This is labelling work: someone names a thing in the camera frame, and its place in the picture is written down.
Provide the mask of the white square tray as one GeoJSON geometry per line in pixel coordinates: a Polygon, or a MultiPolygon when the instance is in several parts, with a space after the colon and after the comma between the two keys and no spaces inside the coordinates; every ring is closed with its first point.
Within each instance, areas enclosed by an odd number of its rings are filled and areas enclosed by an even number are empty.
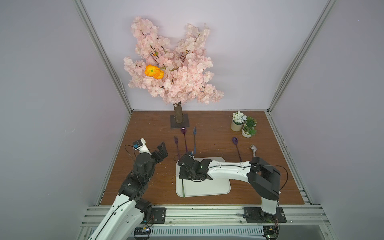
{"type": "MultiPolygon", "coordinates": [[[[179,178],[179,166],[176,166],[176,193],[182,198],[182,179],[179,178]]],[[[214,179],[205,180],[202,182],[193,182],[191,180],[184,180],[185,197],[200,197],[200,196],[213,196],[225,195],[231,191],[230,180],[228,179],[214,179]]]]}

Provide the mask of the blue fork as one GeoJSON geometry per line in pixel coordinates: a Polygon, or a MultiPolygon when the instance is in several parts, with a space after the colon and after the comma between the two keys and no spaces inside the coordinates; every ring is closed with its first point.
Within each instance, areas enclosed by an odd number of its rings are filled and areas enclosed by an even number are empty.
{"type": "Polygon", "coordinates": [[[193,154],[195,155],[196,152],[197,152],[197,141],[196,141],[197,127],[193,128],[193,135],[194,135],[194,151],[193,151],[193,154]]]}

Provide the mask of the dark purple spoon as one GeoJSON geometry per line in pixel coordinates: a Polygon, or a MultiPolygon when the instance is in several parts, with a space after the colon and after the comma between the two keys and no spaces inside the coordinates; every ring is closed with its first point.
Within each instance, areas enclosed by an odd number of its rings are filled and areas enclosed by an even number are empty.
{"type": "Polygon", "coordinates": [[[237,137],[233,137],[233,138],[232,138],[232,142],[233,142],[234,145],[236,146],[237,153],[238,153],[238,156],[239,156],[239,161],[240,161],[240,163],[241,163],[241,162],[242,162],[242,157],[241,157],[240,150],[239,150],[239,146],[238,146],[239,140],[238,140],[237,137]]]}

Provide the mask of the silver pink spoon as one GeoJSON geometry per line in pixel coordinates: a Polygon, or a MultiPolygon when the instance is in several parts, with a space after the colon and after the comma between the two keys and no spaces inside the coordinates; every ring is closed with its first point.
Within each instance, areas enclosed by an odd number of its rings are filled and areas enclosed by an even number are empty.
{"type": "Polygon", "coordinates": [[[252,150],[253,157],[256,157],[257,147],[255,145],[250,145],[250,149],[252,150]]]}

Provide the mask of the rainbow iridescent fork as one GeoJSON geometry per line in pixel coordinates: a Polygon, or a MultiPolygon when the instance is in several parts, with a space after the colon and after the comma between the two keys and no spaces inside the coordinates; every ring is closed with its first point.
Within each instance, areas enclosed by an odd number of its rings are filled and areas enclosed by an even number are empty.
{"type": "Polygon", "coordinates": [[[182,197],[185,198],[184,180],[182,179],[182,197]]]}

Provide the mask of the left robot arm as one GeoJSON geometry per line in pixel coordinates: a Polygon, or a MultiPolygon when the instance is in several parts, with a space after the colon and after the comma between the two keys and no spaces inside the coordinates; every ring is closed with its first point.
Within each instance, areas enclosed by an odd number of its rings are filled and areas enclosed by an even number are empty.
{"type": "Polygon", "coordinates": [[[152,204],[142,197],[154,176],[156,164],[168,157],[168,151],[165,142],[162,142],[157,150],[150,152],[144,139],[133,142],[131,147],[139,152],[133,169],[90,240],[126,240],[137,226],[151,219],[152,204]]]}

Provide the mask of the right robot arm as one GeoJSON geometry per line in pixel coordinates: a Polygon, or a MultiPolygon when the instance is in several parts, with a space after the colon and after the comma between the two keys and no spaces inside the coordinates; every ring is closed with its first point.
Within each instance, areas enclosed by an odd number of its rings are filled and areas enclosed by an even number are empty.
{"type": "Polygon", "coordinates": [[[280,195],[281,173],[259,157],[241,163],[225,162],[221,157],[194,159],[183,155],[177,162],[176,192],[179,197],[225,195],[229,180],[250,184],[261,197],[264,213],[275,215],[280,195]]]}

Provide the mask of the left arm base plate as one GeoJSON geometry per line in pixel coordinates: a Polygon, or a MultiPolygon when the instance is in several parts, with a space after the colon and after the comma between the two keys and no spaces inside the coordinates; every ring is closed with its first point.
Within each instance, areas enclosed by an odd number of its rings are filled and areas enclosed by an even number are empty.
{"type": "Polygon", "coordinates": [[[151,208],[149,220],[147,221],[147,223],[149,225],[164,224],[165,218],[166,218],[166,211],[167,211],[167,208],[160,208],[160,207],[151,208]]]}

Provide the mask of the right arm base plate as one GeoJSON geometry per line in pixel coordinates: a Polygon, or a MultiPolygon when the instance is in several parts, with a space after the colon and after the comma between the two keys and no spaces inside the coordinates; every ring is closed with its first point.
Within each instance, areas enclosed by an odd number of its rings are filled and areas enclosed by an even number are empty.
{"type": "Polygon", "coordinates": [[[283,208],[277,207],[275,215],[264,213],[261,207],[245,207],[243,208],[243,218],[247,223],[255,224],[275,224],[275,223],[286,223],[286,215],[283,208]]]}

